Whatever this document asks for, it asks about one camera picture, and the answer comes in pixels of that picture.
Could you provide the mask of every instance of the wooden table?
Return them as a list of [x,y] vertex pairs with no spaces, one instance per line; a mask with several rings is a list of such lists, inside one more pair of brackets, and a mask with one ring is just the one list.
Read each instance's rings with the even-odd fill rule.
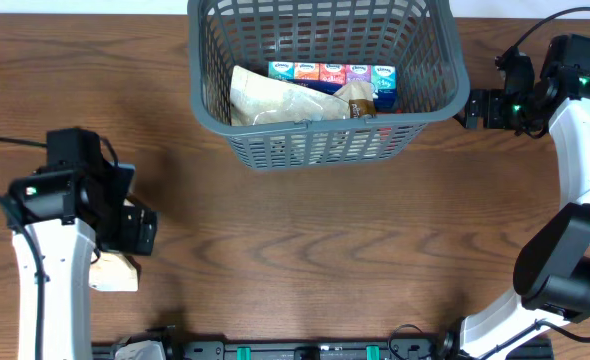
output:
[[[531,20],[458,20],[474,87]],[[154,325],[232,340],[384,337],[437,331],[511,286],[521,247],[557,212],[550,138],[429,126],[393,160],[274,173],[244,167],[189,107],[182,16],[0,15],[0,135],[44,140],[82,126],[138,167],[161,211],[137,293],[91,293],[92,337]],[[522,47],[537,72],[558,21]],[[44,162],[0,144],[0,192]],[[14,358],[18,279],[0,211],[0,359]],[[590,334],[590,321],[571,326]],[[552,335],[559,359],[590,346]]]

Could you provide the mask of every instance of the gray basket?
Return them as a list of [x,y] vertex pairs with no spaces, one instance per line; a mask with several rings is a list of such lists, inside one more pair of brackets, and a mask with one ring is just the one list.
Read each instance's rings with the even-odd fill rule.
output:
[[[468,98],[447,0],[190,0],[188,15],[193,113],[255,169],[387,159]],[[394,65],[399,98],[369,120],[230,126],[233,66],[269,61]]]

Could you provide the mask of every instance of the white background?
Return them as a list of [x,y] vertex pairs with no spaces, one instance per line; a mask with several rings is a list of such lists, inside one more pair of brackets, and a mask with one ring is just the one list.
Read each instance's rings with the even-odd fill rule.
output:
[[[457,17],[544,18],[585,0],[450,0]],[[186,14],[186,0],[0,0],[0,13]],[[590,18],[590,13],[568,17]]]

